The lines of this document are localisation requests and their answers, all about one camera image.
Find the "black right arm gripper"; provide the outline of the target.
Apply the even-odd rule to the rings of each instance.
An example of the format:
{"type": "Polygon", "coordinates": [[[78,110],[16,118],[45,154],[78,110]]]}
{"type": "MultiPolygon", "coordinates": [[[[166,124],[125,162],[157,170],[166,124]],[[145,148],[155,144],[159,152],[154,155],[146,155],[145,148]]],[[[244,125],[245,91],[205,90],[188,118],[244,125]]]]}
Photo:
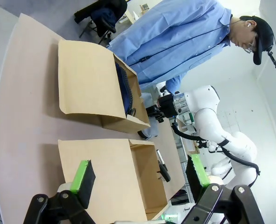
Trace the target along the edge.
{"type": "MultiPolygon", "coordinates": [[[[146,108],[148,116],[153,116],[159,123],[164,116],[175,116],[173,94],[160,97],[157,105],[146,108]]],[[[233,189],[225,185],[211,183],[197,154],[188,157],[186,176],[190,184],[195,205],[183,219],[183,224],[207,224],[213,214],[221,214],[230,224],[263,224],[251,188],[236,185],[233,189]]]]}

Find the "green black left gripper finger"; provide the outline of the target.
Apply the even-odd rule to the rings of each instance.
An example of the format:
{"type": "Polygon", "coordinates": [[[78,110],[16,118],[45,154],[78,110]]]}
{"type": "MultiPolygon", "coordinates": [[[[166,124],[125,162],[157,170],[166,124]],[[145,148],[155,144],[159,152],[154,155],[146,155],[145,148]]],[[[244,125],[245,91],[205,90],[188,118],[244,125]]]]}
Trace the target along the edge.
{"type": "Polygon", "coordinates": [[[31,199],[24,218],[25,224],[71,224],[95,223],[86,209],[89,206],[95,181],[92,162],[83,160],[79,163],[72,182],[60,185],[53,197],[36,194],[31,199]]]}

